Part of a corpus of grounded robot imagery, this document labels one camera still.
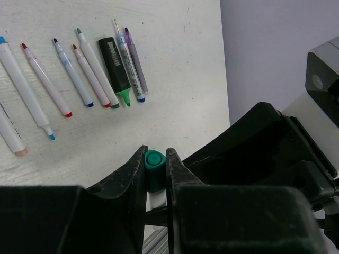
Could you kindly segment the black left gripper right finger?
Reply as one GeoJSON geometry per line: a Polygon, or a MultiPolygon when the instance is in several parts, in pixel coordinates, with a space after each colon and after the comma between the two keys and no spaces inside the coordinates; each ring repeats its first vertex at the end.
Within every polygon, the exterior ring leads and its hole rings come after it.
{"type": "Polygon", "coordinates": [[[206,253],[203,227],[209,217],[202,204],[207,186],[166,150],[167,227],[170,253],[206,253]]]}

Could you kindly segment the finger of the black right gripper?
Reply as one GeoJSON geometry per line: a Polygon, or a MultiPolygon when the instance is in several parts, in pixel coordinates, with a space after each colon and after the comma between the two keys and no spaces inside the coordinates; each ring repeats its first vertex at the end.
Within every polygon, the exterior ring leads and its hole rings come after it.
{"type": "Polygon", "coordinates": [[[206,184],[290,186],[310,201],[334,195],[333,165],[296,117],[266,102],[183,162],[206,184]]]}

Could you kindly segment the orange capped white pen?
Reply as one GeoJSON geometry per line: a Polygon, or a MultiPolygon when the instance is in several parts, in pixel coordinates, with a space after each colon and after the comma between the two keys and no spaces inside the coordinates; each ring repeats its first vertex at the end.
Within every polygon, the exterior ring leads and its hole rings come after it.
{"type": "Polygon", "coordinates": [[[28,154],[27,146],[23,143],[3,104],[1,104],[1,136],[16,156],[23,157],[28,154]]]}

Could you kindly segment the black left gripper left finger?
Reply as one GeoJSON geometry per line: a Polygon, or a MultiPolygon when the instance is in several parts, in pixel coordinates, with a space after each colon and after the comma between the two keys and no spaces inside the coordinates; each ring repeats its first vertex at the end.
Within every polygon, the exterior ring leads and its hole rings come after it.
{"type": "Polygon", "coordinates": [[[90,228],[97,253],[142,252],[147,151],[147,146],[141,146],[123,166],[87,188],[95,198],[90,228]]]}

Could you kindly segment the blue capped white pen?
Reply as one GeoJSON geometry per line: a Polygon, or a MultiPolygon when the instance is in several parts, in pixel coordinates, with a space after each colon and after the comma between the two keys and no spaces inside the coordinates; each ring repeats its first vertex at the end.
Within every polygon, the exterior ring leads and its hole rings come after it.
{"type": "Polygon", "coordinates": [[[21,65],[3,36],[1,36],[1,62],[21,95],[37,126],[44,129],[49,138],[55,141],[56,138],[50,126],[50,121],[41,108],[21,65]]]}

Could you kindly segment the dark blue capped pen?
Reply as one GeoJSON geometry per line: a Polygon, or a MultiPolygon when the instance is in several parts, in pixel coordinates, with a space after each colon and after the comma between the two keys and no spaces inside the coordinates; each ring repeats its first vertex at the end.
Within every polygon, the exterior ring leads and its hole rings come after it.
{"type": "Polygon", "coordinates": [[[68,55],[66,54],[66,51],[63,49],[63,47],[60,45],[58,40],[56,38],[53,39],[57,54],[60,58],[60,61],[63,63],[67,73],[69,74],[73,84],[75,85],[78,93],[80,94],[84,104],[87,107],[93,107],[94,102],[91,98],[88,90],[86,89],[82,79],[80,78],[77,70],[74,68],[72,61],[69,59],[68,55]]]}

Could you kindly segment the green black highlighter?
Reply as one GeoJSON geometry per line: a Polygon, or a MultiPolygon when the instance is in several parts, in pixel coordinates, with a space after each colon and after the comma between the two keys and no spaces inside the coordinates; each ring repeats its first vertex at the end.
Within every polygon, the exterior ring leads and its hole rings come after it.
{"type": "Polygon", "coordinates": [[[114,38],[102,38],[97,42],[110,77],[113,91],[130,107],[131,85],[114,38]]]}

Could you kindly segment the red capped white pen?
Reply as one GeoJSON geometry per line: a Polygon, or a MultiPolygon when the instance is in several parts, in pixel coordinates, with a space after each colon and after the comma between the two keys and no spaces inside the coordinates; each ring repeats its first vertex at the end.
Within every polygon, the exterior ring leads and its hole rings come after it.
{"type": "Polygon", "coordinates": [[[29,47],[25,43],[21,43],[21,45],[32,69],[35,71],[36,75],[38,76],[38,78],[40,79],[44,87],[46,88],[47,92],[49,93],[50,97],[53,99],[54,103],[59,108],[62,115],[66,118],[72,117],[73,113],[70,107],[68,106],[64,98],[62,97],[56,85],[52,82],[43,64],[32,53],[32,51],[29,49],[29,47]]]}

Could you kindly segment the green capped white pen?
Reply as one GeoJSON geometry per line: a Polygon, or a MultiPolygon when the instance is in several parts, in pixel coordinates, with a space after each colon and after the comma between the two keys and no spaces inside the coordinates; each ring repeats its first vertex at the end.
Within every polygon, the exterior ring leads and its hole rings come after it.
{"type": "Polygon", "coordinates": [[[105,95],[107,96],[111,108],[118,109],[120,107],[119,100],[115,95],[113,88],[103,70],[94,50],[92,49],[90,43],[84,37],[83,32],[80,28],[76,28],[80,43],[81,43],[81,50],[84,53],[86,60],[88,61],[96,79],[99,81],[105,95]]]}

